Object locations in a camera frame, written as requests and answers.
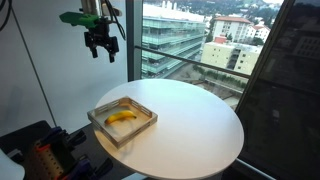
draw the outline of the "round table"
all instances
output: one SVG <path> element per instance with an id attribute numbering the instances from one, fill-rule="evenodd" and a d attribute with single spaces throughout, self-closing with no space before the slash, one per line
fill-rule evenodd
<path id="1" fill-rule="evenodd" d="M 239 155 L 243 128 L 214 94 L 175 80 L 144 79 L 120 85 L 97 107 L 129 96 L 158 114 L 158 121 L 117 149 L 98 130 L 97 139 L 120 163 L 157 179 L 200 179 L 227 168 Z"/>

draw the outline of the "banana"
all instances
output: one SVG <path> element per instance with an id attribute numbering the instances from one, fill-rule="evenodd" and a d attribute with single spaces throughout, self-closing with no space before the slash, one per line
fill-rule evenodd
<path id="1" fill-rule="evenodd" d="M 136 115 L 130 110 L 123 110 L 117 113 L 110 115 L 105 121 L 105 124 L 111 124 L 117 120 L 125 120 L 125 119 L 135 119 Z"/>

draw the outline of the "wooden tray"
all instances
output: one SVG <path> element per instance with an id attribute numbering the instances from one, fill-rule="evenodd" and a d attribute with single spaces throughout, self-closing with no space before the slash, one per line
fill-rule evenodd
<path id="1" fill-rule="evenodd" d="M 112 114 L 131 110 L 136 118 L 132 120 L 115 121 L 105 124 L 105 120 Z M 126 96 L 89 111 L 88 119 L 100 130 L 118 149 L 131 139 L 154 124 L 158 115 L 140 103 Z"/>

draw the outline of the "machine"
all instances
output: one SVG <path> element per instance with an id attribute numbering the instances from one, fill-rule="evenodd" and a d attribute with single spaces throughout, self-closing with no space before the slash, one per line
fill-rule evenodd
<path id="1" fill-rule="evenodd" d="M 60 15 L 61 21 L 87 28 L 88 31 L 84 32 L 85 45 L 90 48 L 92 57 L 98 57 L 97 46 L 101 46 L 109 52 L 110 62 L 114 62 L 119 46 L 117 37 L 109 36 L 109 25 L 116 23 L 125 40 L 124 29 L 117 18 L 122 15 L 121 11 L 114 8 L 109 0 L 81 0 L 81 4 L 79 10 L 83 13 L 66 12 Z"/>

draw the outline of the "gray wall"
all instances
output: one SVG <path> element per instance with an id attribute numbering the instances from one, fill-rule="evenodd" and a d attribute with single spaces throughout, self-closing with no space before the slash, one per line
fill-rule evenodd
<path id="1" fill-rule="evenodd" d="M 87 125 L 86 112 L 110 89 L 127 82 L 127 47 L 117 26 L 111 25 L 110 35 L 118 37 L 120 52 L 110 64 L 103 48 L 98 48 L 99 58 L 92 58 L 84 45 L 84 27 L 71 27 L 59 20 L 66 11 L 78 12 L 80 0 L 13 3 L 57 125 L 68 132 Z M 122 10 L 119 21 L 126 29 L 125 1 L 111 3 Z M 42 119 L 53 126 L 12 15 L 0 32 L 0 75 L 0 135 Z"/>

